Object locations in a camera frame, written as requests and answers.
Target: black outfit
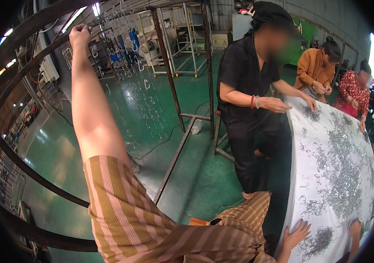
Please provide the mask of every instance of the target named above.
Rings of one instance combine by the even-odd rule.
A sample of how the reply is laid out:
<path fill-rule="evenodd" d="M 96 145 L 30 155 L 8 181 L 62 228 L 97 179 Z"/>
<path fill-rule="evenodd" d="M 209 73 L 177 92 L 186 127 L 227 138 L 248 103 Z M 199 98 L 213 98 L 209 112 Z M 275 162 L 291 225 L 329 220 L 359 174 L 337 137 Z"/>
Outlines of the black outfit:
<path fill-rule="evenodd" d="M 290 138 L 286 127 L 280 123 L 280 114 L 264 108 L 239 107 L 221 100 L 221 82 L 235 90 L 264 96 L 272 82 L 280 80 L 275 64 L 264 63 L 259 72 L 257 53 L 252 36 L 233 42 L 224 52 L 218 72 L 218 110 L 224 122 L 235 170 L 245 193 L 252 192 L 254 165 L 254 137 L 259 130 L 267 138 L 259 151 L 268 157 L 274 156 L 281 145 Z"/>

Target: striped dress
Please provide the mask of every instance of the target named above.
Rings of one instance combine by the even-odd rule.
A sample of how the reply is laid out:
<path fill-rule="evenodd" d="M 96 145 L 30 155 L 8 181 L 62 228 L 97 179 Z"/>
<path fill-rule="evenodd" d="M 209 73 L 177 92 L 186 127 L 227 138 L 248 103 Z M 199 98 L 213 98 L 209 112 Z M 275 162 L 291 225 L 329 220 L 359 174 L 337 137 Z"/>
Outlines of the striped dress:
<path fill-rule="evenodd" d="M 264 253 L 267 192 L 222 212 L 214 226 L 186 226 L 162 213 L 120 160 L 94 156 L 83 169 L 93 235 L 106 263 L 276 262 Z"/>

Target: red object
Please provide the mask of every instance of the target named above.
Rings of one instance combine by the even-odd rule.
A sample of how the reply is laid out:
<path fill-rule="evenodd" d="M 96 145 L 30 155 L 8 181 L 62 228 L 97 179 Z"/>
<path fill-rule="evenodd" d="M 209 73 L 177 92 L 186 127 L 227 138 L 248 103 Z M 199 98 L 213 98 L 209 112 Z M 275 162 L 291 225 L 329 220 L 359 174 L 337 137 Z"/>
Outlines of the red object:
<path fill-rule="evenodd" d="M 342 77 L 339 84 L 339 96 L 333 102 L 334 108 L 342 108 L 348 102 L 348 96 L 356 99 L 358 102 L 358 112 L 361 115 L 367 116 L 369 110 L 370 90 L 368 88 L 359 87 L 357 83 L 358 74 L 355 71 L 349 70 Z"/>
<path fill-rule="evenodd" d="M 343 107 L 338 108 L 338 110 L 343 111 L 344 113 L 356 118 L 357 117 L 357 109 L 353 108 L 351 103 L 346 104 Z"/>
<path fill-rule="evenodd" d="M 254 104 L 253 104 L 253 101 L 254 101 L 254 95 L 251 96 L 251 104 L 250 104 L 250 108 L 254 108 Z"/>

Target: red beaded bracelet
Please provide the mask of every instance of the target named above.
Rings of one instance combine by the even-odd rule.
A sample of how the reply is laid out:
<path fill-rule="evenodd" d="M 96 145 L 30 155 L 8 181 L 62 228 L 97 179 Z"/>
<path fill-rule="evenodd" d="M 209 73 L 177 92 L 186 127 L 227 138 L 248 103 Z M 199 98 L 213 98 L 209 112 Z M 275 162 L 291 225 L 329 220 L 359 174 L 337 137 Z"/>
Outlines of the red beaded bracelet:
<path fill-rule="evenodd" d="M 254 108 L 254 103 L 253 103 L 253 101 L 254 101 L 254 95 L 251 96 L 251 105 L 250 105 L 250 108 Z"/>

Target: table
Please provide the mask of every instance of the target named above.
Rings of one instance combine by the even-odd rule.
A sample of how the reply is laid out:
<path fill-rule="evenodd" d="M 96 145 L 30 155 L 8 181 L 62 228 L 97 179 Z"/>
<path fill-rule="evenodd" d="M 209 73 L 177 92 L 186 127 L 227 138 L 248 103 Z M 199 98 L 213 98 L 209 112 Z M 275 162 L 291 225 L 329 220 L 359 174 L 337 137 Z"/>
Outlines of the table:
<path fill-rule="evenodd" d="M 311 113 L 301 98 L 285 96 L 292 134 L 292 165 L 285 226 L 301 218 L 311 234 L 296 246 L 289 263 L 336 262 L 350 250 L 348 229 L 358 217 L 364 236 L 374 219 L 374 155 L 359 120 L 317 102 Z"/>

